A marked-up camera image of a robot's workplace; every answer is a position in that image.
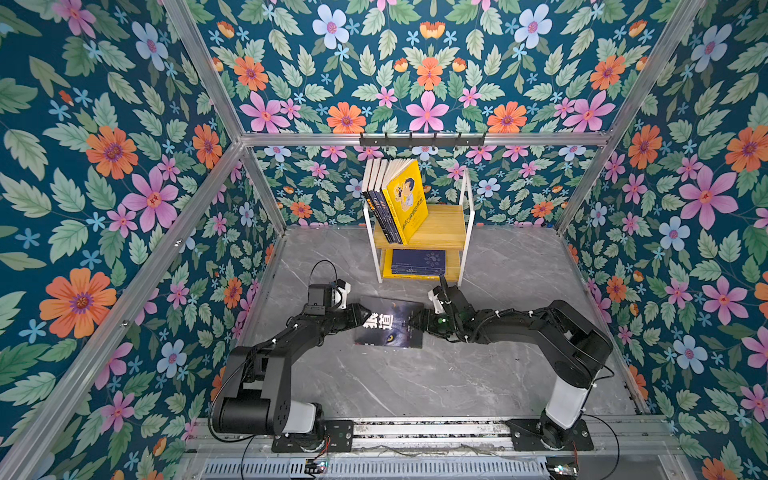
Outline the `dark wolf cover book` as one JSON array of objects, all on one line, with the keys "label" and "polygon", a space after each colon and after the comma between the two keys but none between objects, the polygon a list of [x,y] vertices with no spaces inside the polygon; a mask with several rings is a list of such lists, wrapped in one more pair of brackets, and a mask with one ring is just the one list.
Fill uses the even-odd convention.
[{"label": "dark wolf cover book", "polygon": [[363,296],[360,303],[371,311],[371,315],[354,331],[356,345],[423,347],[423,333],[409,324],[409,319],[423,309],[422,303],[374,296]]}]

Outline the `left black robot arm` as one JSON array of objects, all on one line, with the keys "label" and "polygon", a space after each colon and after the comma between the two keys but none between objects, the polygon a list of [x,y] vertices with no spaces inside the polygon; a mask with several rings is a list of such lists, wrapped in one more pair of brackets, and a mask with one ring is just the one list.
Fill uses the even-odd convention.
[{"label": "left black robot arm", "polygon": [[292,398],[292,367],[306,352],[322,346],[326,337],[367,321],[371,311],[350,303],[350,292],[351,285],[343,280],[310,285],[307,302],[282,331],[231,352],[208,417],[214,438],[232,443],[234,435],[271,436],[307,449],[327,445],[323,407]]}]

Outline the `navy book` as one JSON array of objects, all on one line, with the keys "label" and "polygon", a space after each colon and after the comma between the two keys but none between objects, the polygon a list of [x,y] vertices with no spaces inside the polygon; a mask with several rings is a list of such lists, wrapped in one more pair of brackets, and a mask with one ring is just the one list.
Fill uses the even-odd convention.
[{"label": "navy book", "polygon": [[391,272],[396,275],[440,276],[446,270],[443,250],[393,250]]}]

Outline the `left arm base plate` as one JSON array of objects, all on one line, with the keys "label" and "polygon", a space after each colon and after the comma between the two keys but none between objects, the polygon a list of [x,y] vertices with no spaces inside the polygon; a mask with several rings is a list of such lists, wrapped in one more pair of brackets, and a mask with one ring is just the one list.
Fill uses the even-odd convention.
[{"label": "left arm base plate", "polygon": [[352,420],[325,420],[309,433],[285,433],[273,440],[273,453],[349,453],[355,423]]}]

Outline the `purple old man book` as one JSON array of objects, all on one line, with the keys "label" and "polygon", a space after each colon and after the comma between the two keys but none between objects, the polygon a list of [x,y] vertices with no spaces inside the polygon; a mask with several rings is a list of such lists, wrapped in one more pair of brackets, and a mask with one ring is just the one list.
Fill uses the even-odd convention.
[{"label": "purple old man book", "polygon": [[388,212],[386,201],[383,199],[383,194],[381,193],[380,188],[378,187],[378,183],[377,183],[378,176],[379,176],[379,173],[380,173],[380,169],[381,169],[381,166],[382,166],[382,159],[381,158],[377,158],[377,159],[380,160],[380,166],[378,168],[378,173],[376,175],[376,179],[375,179],[375,183],[374,183],[374,192],[375,192],[375,194],[377,196],[377,200],[378,200],[378,205],[379,205],[379,209],[380,209],[380,212],[381,212],[381,216],[384,218],[384,222],[386,223],[387,230],[389,232],[390,241],[388,243],[393,244],[395,242],[395,240],[396,240],[396,237],[393,234],[392,226],[390,225],[391,215]]},{"label": "purple old man book", "polygon": [[401,244],[402,238],[397,229],[393,214],[389,207],[389,203],[384,195],[384,177],[386,174],[388,165],[387,159],[380,159],[378,166],[375,169],[373,178],[373,193],[376,200],[377,212],[381,228],[384,232],[385,238],[390,244]]}]

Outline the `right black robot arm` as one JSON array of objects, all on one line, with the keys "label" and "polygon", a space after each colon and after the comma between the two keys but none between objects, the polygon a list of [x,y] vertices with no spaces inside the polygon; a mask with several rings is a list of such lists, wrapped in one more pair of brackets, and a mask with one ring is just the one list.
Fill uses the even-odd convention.
[{"label": "right black robot arm", "polygon": [[539,348],[556,374],[552,394],[534,436],[552,450],[574,439],[599,373],[613,353],[609,337],[568,302],[533,310],[478,310],[459,287],[445,283],[429,292],[432,302],[408,317],[408,325],[449,343],[527,343]]}]

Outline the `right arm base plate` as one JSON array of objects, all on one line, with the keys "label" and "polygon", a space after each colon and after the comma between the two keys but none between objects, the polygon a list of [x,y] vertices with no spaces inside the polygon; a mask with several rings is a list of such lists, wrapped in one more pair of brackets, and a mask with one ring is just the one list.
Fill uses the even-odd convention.
[{"label": "right arm base plate", "polygon": [[570,429],[562,429],[557,424],[540,419],[509,419],[505,425],[510,430],[510,437],[515,451],[577,451],[595,449],[587,423],[580,419]]}]

